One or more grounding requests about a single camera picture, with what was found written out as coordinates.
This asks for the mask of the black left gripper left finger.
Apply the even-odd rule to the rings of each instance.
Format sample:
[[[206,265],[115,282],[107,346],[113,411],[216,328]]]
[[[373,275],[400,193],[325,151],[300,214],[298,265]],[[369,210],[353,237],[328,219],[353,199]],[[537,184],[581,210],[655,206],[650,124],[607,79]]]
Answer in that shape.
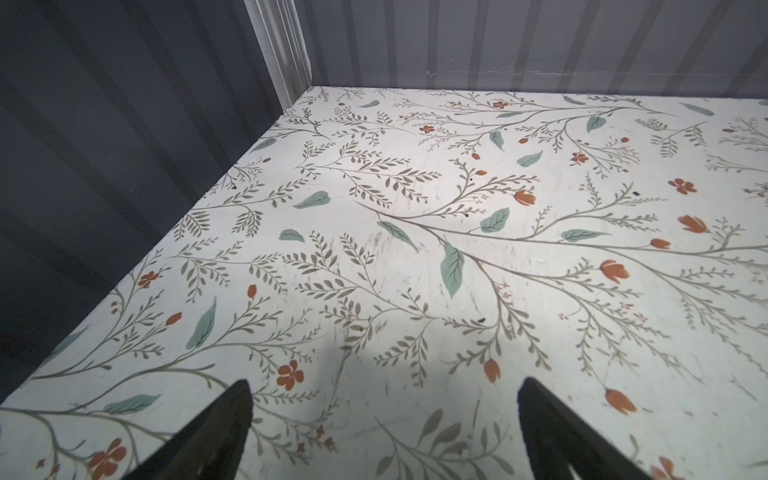
[[[127,479],[233,479],[253,419],[249,383],[238,380]]]

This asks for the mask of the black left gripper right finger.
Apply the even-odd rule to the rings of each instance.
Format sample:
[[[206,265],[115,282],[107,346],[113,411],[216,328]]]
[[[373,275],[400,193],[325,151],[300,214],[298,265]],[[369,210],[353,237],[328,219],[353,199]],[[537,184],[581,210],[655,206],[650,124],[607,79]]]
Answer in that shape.
[[[525,378],[517,404],[526,453],[536,479],[649,477],[537,379]]]

